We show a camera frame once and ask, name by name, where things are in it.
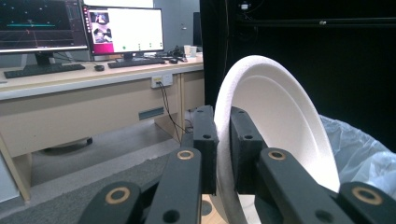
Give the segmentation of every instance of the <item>white paper plate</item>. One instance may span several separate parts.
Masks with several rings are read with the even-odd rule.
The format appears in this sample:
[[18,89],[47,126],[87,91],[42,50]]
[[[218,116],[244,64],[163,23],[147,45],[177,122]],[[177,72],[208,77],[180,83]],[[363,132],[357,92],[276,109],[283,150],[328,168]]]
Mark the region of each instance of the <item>white paper plate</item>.
[[240,202],[233,190],[229,149],[231,106],[248,112],[268,147],[286,149],[320,185],[338,192],[340,183],[329,139],[308,95],[279,63],[262,56],[248,56],[238,61],[224,78],[214,117],[219,136],[218,192],[212,201],[226,220],[244,223],[245,215],[248,223],[260,223],[254,197],[244,196]]

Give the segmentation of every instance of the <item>computer monitor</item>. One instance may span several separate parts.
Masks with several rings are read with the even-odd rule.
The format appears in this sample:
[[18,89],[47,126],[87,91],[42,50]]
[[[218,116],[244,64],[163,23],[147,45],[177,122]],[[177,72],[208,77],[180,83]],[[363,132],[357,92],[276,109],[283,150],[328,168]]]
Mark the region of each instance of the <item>computer monitor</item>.
[[83,6],[85,29],[92,56],[163,51],[160,8]]
[[54,52],[87,48],[78,0],[0,1],[0,54],[34,53],[49,65]]

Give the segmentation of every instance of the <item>keyboard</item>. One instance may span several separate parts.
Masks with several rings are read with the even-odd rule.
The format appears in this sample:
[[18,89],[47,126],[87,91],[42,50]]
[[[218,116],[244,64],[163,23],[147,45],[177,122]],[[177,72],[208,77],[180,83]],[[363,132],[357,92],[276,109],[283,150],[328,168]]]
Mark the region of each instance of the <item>keyboard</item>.
[[162,58],[152,58],[152,59],[144,59],[144,60],[131,60],[117,63],[107,63],[109,68],[121,68],[121,67],[132,67],[132,66],[141,66],[148,64],[156,64],[156,63],[165,63],[165,60]]
[[66,64],[66,65],[51,64],[49,66],[27,65],[23,70],[4,72],[4,75],[6,76],[6,78],[31,77],[31,76],[38,76],[38,75],[51,74],[51,73],[76,71],[81,69],[85,69],[85,67],[80,63]]

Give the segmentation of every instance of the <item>computer mouse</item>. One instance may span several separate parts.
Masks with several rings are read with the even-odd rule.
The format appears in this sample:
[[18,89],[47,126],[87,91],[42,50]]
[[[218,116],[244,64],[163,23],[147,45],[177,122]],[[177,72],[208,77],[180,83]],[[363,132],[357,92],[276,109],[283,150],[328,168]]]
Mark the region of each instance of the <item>computer mouse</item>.
[[169,59],[169,63],[177,63],[177,59]]
[[98,65],[96,65],[94,68],[95,68],[95,71],[96,71],[96,72],[105,71],[105,66],[104,66],[104,65],[98,64]]

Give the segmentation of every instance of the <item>black cable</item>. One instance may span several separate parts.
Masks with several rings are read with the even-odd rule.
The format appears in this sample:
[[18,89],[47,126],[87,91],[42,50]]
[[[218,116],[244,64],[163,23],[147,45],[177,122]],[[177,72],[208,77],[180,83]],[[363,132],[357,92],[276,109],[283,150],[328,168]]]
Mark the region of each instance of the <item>black cable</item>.
[[170,111],[169,111],[169,102],[168,102],[168,95],[166,94],[166,89],[165,89],[165,87],[163,86],[163,83],[162,83],[162,82],[157,82],[157,83],[158,83],[158,84],[160,85],[160,87],[161,87],[161,92],[163,93],[163,104],[164,104],[164,106],[165,106],[166,112],[168,113],[169,119],[172,121],[172,123],[173,123],[173,125],[174,125],[174,127],[175,127],[175,131],[176,131],[176,134],[177,134],[177,139],[178,139],[178,142],[180,143],[181,140],[180,140],[180,136],[178,135],[177,127],[180,128],[181,130],[183,130],[183,131],[186,132],[186,133],[189,133],[189,132],[188,132],[187,130],[185,130],[184,128],[182,128],[180,125],[176,124],[175,121],[173,120],[173,118],[172,118],[172,116],[171,116],[171,113],[170,113]]

